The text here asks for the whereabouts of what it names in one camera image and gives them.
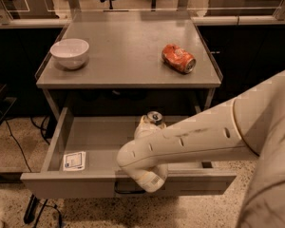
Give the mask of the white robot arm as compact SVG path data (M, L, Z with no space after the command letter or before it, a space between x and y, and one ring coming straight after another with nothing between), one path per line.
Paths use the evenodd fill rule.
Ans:
M237 228L285 228L285 70L164 129L139 129L117 163L152 193L164 185L169 163L253 158L258 162Z

